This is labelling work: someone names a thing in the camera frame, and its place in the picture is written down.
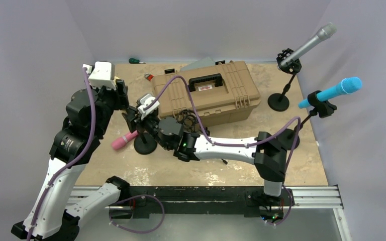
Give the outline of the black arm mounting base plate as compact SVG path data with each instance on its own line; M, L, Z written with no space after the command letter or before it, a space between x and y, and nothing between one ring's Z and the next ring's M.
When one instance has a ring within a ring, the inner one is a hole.
M279 198L264 195L262 186L132 186L133 201L112 204L113 219L149 218L152 214L221 214L280 220L295 203L291 189Z

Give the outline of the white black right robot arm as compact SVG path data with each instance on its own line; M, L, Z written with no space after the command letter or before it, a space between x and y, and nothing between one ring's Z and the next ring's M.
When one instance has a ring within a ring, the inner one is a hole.
M184 130L173 117L158 118L151 113L142 117L135 107L128 107L123 114L129 130L144 135L140 141L160 145L184 162L207 159L228 159L255 166L264 180L262 198L275 204L282 197L285 181L287 149L273 135L259 132L258 136L243 139L214 138Z

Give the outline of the black stand for cream microphone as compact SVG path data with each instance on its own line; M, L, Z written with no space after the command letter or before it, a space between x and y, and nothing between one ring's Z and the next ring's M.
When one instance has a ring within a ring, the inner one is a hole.
M138 133L134 140L134 149L138 154L148 155L157 148L157 142L147 132Z

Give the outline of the silver microphone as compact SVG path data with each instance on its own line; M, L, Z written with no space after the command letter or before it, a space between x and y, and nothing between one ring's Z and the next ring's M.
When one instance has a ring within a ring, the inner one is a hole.
M319 43L329 39L337 32L337 28L332 24L328 23L322 26L315 35L308 39L304 44L298 47L293 53L289 54L288 57L281 62L282 67L287 67L289 62L299 60L304 54L309 52L312 48L317 46Z

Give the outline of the black tripod shock mount stand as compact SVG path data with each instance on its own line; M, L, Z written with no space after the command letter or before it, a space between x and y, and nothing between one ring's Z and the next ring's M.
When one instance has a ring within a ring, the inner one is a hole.
M181 139L180 147L174 155L185 162L189 162L190 160L199 161L199 159L192 153L194 147L192 142L195 138L199 135L203 135L204 133L209 136L210 131L207 127L204 127L205 131L202 131L199 126L198 118L193 110L184 109L176 115L175 119L179 124L183 125L184 133Z

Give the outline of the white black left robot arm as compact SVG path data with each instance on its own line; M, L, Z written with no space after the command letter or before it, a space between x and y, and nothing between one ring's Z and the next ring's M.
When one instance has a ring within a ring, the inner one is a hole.
M113 176L96 192L69 206L80 174L100 145L114 111L128 107L127 87L75 92L66 106L67 117L50 150L47 174L28 217L13 225L12 234L27 240L74 240L80 229L106 206L129 201L129 183Z

